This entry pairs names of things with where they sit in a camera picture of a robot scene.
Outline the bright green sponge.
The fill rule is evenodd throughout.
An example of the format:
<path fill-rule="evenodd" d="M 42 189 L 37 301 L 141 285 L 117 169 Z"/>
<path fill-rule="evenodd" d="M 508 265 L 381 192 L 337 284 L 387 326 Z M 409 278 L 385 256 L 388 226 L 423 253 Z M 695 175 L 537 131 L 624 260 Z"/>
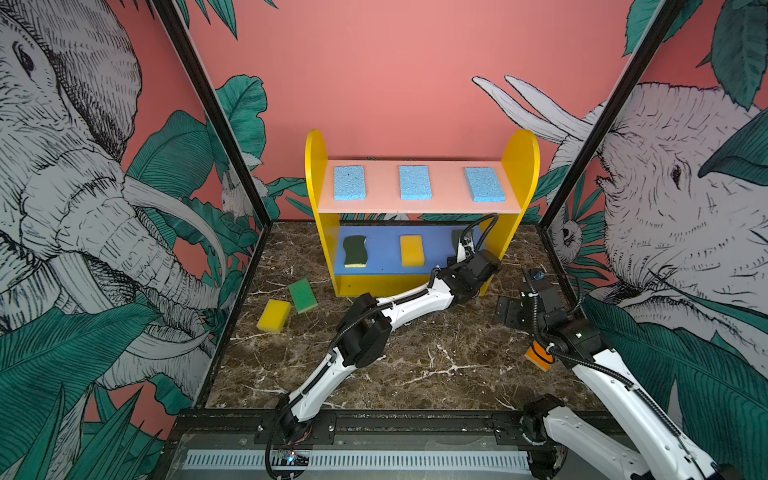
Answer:
<path fill-rule="evenodd" d="M 292 302 L 298 314 L 312 310 L 318 305 L 308 279 L 304 278 L 288 286 Z"/>

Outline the black left frame post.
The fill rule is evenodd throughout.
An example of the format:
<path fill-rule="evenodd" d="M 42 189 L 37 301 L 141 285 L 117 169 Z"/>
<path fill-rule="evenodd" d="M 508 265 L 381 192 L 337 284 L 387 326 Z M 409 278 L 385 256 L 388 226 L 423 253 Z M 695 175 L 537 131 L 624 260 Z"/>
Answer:
<path fill-rule="evenodd" d="M 183 18 L 180 16 L 178 5 L 175 1 L 169 0 L 154 0 L 151 4 L 192 83 L 207 118 L 211 121 L 214 131 L 222 143 L 229 162 L 241 181 L 256 218 L 263 226 L 271 227 L 272 219 L 253 183 L 253 177 L 246 167 L 234 132 L 188 34 L 187 27 L 182 22 Z"/>

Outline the blue sponge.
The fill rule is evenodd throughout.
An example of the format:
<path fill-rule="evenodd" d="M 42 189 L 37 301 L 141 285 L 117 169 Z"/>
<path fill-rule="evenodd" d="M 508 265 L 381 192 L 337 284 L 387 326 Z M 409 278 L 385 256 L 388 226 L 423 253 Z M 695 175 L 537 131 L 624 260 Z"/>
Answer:
<path fill-rule="evenodd" d="M 422 201 L 432 198 L 429 169 L 426 165 L 399 167 L 400 198 L 404 201 Z"/>
<path fill-rule="evenodd" d="M 506 194 L 494 168 L 467 167 L 465 177 L 475 203 L 503 203 Z"/>
<path fill-rule="evenodd" d="M 366 198 L 365 171 L 362 165 L 334 168 L 334 200 L 356 201 Z"/>

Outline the black right frame post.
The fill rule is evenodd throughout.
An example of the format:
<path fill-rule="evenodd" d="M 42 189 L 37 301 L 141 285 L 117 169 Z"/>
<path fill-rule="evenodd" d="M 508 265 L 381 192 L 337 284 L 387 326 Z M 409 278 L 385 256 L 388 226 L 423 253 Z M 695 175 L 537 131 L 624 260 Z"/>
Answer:
<path fill-rule="evenodd" d="M 605 139 L 633 89 L 645 73 L 685 5 L 686 1 L 683 0 L 661 1 L 654 10 L 650 23 L 646 26 L 632 58 L 629 60 L 619 81 L 606 101 L 605 107 L 595 125 L 589 131 L 589 135 L 557 191 L 557 195 L 539 221 L 538 228 L 540 230 L 547 230 L 551 227 L 556 214 L 565 204 L 570 192 L 574 189 L 589 163 L 595 157 L 597 148 Z"/>

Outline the black frame post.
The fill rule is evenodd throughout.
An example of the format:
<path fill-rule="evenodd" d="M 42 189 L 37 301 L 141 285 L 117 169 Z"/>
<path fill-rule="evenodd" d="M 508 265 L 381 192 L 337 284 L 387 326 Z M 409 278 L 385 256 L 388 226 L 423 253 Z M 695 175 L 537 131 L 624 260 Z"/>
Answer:
<path fill-rule="evenodd" d="M 271 227 L 272 219 L 253 183 L 253 177 L 246 167 L 234 132 L 188 34 L 187 27 L 182 22 L 183 18 L 180 16 L 178 5 L 175 1 L 169 0 L 154 0 L 151 4 L 192 83 L 207 118 L 211 121 L 214 131 L 222 143 L 229 162 L 241 181 L 256 218 L 263 226 Z"/>
<path fill-rule="evenodd" d="M 685 5 L 686 1 L 683 0 L 661 1 L 654 10 L 650 23 L 646 26 L 632 58 L 629 60 L 619 81 L 606 101 L 605 107 L 595 125 L 589 131 L 589 135 L 557 191 L 557 195 L 539 221 L 538 228 L 540 230 L 547 230 L 551 227 L 556 214 L 565 204 L 570 192 L 574 189 L 589 163 L 595 157 L 597 148 L 605 139 L 633 89 L 645 73 Z"/>

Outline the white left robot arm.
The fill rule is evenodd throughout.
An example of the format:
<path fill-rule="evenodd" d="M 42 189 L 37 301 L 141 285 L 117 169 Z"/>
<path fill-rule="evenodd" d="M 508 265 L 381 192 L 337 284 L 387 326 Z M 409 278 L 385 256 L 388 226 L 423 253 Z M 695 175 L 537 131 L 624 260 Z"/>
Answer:
<path fill-rule="evenodd" d="M 356 298 L 337 324 L 321 363 L 278 402 L 275 438 L 285 444 L 303 441 L 330 394 L 353 372 L 377 360 L 395 330 L 474 299 L 500 266 L 497 256 L 481 250 L 444 269 L 433 268 L 428 281 L 412 290 L 392 297 L 365 293 Z"/>

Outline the dark green sponge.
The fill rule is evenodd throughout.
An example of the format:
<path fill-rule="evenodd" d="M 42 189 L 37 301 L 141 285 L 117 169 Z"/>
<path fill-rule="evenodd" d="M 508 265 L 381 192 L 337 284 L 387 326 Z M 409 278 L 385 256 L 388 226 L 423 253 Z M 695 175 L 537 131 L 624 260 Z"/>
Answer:
<path fill-rule="evenodd" d="M 342 243 L 345 268 L 365 268 L 368 263 L 366 237 L 363 235 L 347 236 Z"/>
<path fill-rule="evenodd" d="M 461 229 L 456 229 L 451 232 L 452 248 L 457 250 L 460 245 L 463 244 L 464 232 Z"/>

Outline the white vent strip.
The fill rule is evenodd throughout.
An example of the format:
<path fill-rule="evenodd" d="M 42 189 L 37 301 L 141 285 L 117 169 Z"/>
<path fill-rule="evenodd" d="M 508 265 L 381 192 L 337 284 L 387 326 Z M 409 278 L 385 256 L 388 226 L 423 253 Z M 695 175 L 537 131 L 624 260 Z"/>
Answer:
<path fill-rule="evenodd" d="M 192 449 L 183 470 L 262 470 L 264 453 L 256 450 Z M 272 459 L 274 472 L 291 471 L 469 471 L 529 474 L 522 451 L 312 450 Z"/>

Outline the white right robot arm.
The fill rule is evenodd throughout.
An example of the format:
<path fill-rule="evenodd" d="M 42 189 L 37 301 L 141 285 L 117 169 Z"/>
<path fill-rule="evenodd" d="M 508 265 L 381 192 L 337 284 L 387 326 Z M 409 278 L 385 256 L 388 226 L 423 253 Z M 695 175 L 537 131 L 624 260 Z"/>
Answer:
<path fill-rule="evenodd" d="M 539 269 L 523 274 L 518 299 L 499 299 L 495 321 L 533 337 L 527 353 L 537 366 L 561 362 L 603 403 L 629 437 L 625 446 L 546 394 L 523 408 L 519 429 L 531 445 L 550 448 L 530 458 L 532 475 L 551 479 L 573 452 L 609 479 L 739 479 L 691 440 L 630 372 L 588 320 L 567 308 Z"/>

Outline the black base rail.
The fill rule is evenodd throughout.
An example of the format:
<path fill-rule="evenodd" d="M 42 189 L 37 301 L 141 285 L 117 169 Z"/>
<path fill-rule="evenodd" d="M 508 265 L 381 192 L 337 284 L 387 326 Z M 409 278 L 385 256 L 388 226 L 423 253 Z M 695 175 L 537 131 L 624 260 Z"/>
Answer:
<path fill-rule="evenodd" d="M 312 450 L 522 451 L 528 461 L 550 448 L 529 444 L 514 410 L 321 410 L 307 439 L 288 446 L 274 436 L 271 409 L 191 410 L 177 419 L 154 479 L 534 479 L 529 474 L 469 471 L 291 471 L 274 472 L 272 459 Z M 256 450 L 264 453 L 262 470 L 183 470 L 192 449 Z M 555 479 L 601 479 L 602 475 L 573 452 Z"/>

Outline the orange yellow sponge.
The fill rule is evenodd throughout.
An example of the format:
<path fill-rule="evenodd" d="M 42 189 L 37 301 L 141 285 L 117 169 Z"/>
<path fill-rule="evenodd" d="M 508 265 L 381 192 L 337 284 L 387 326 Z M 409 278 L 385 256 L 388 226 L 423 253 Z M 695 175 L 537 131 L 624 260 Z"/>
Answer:
<path fill-rule="evenodd" d="M 547 372 L 555 363 L 555 359 L 537 341 L 533 341 L 525 353 L 525 358 L 540 370 Z"/>

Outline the yellow pink blue shelf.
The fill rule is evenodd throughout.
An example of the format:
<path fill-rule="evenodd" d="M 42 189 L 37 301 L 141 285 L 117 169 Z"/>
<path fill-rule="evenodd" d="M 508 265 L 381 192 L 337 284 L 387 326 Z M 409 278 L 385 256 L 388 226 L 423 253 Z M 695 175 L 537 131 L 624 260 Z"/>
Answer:
<path fill-rule="evenodd" d="M 432 198 L 404 201 L 399 183 L 403 161 L 332 160 L 322 133 L 309 132 L 305 145 L 307 190 L 337 296 L 356 297 L 366 292 L 389 296 L 425 283 L 432 267 L 445 265 L 454 255 L 451 232 L 489 213 L 498 214 L 499 220 L 483 246 L 503 258 L 533 201 L 540 173 L 540 149 L 534 134 L 521 130 L 512 136 L 496 161 L 427 159 L 419 163 L 429 169 Z M 351 165 L 364 167 L 366 198 L 335 201 L 334 168 Z M 475 203 L 464 173 L 467 167 L 494 168 L 506 201 Z M 343 266 L 342 243 L 350 235 L 366 237 L 365 268 Z M 422 237 L 426 260 L 423 267 L 402 267 L 402 235 Z"/>

